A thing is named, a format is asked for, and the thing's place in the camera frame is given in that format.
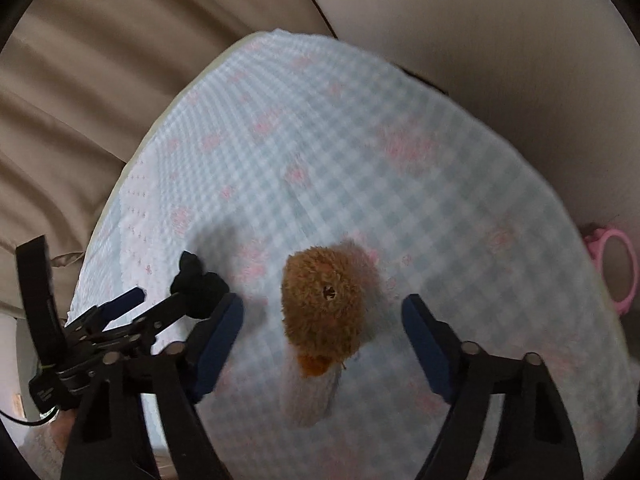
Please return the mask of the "person's left hand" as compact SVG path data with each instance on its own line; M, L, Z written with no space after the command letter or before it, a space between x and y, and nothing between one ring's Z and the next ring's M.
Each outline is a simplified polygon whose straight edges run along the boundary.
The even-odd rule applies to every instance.
M77 417L77 410L58 411L50 423L50 434L56 448L64 454Z

